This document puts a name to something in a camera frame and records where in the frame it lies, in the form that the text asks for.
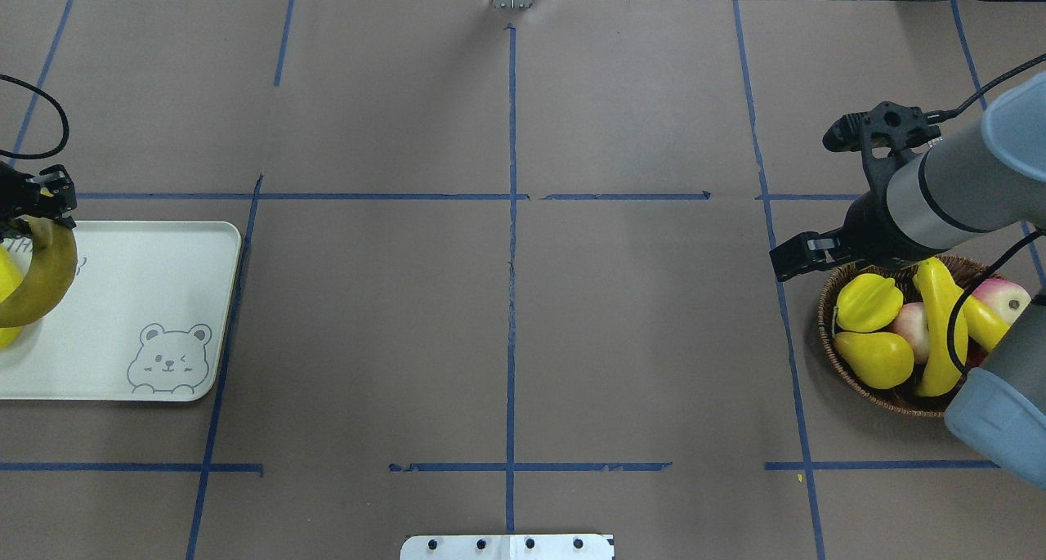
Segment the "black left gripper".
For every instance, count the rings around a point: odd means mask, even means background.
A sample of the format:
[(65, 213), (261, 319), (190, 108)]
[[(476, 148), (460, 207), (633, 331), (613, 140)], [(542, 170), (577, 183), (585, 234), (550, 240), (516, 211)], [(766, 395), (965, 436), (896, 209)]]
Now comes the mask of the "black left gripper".
[(52, 220), (67, 229), (74, 229), (76, 209), (74, 180), (62, 164), (42, 170), (36, 177), (19, 172), (12, 165), (1, 165), (1, 232), (4, 236), (27, 236), (29, 218)]

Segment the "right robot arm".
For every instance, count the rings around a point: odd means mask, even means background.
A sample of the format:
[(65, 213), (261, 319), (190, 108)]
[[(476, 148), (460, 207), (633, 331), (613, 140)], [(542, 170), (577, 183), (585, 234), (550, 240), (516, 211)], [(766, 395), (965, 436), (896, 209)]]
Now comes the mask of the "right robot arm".
[(953, 393), (945, 425), (1002, 469), (1044, 486), (1044, 295), (1010, 326), (975, 332), (972, 287), (960, 291), (939, 255), (1028, 222), (1044, 236), (1044, 76), (1001, 95), (979, 121), (935, 143), (939, 124), (960, 109), (905, 108), (883, 102), (844, 115), (822, 143), (858, 151), (868, 182), (840, 228), (803, 232), (770, 251), (777, 281), (855, 263), (915, 269), (933, 355), (920, 397)]

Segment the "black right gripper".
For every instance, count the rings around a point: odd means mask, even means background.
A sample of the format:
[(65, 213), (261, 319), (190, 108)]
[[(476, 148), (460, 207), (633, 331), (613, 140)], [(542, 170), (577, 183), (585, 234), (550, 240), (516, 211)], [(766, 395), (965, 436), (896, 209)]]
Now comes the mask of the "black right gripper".
[[(834, 246), (819, 249), (819, 242)], [(901, 232), (885, 201), (873, 194), (863, 194), (852, 202), (840, 228), (824, 236), (793, 236), (770, 251), (775, 278), (780, 283), (848, 263), (900, 270), (924, 257), (925, 247)]]

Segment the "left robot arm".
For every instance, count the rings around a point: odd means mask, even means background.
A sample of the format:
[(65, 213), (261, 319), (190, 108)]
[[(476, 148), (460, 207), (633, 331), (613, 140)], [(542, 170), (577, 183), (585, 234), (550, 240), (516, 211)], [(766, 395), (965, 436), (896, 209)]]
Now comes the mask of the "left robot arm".
[(62, 164), (42, 170), (36, 177), (1, 163), (1, 221), (3, 237), (31, 237), (29, 219), (52, 220), (67, 229), (76, 221), (74, 180)]

